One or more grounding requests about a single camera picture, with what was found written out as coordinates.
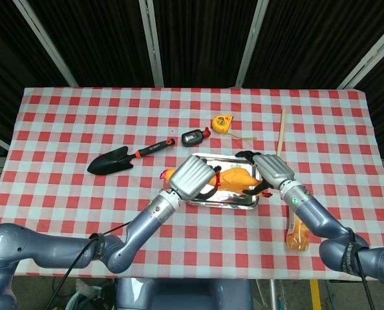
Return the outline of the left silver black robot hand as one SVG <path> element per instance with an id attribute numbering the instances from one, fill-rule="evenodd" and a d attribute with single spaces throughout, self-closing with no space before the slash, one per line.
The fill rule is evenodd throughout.
<path id="1" fill-rule="evenodd" d="M 218 185 L 213 185 L 213 188 L 207 193 L 201 193 L 201 190 L 212 178 L 216 178 L 220 171 L 221 166 L 212 167 L 207 164 L 206 159 L 190 155 L 171 175 L 169 187 L 183 201 L 207 200 L 218 191 Z"/>

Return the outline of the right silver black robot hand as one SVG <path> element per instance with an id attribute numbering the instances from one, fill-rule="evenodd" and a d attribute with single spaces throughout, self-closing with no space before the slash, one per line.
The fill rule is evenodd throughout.
<path id="1" fill-rule="evenodd" d="M 262 191 L 280 189 L 280 186 L 290 180 L 295 180 L 295 172 L 276 154 L 261 154 L 250 150 L 242 150 L 235 155 L 245 158 L 259 171 L 262 181 L 252 190 L 243 190 L 244 194 L 258 195 Z"/>

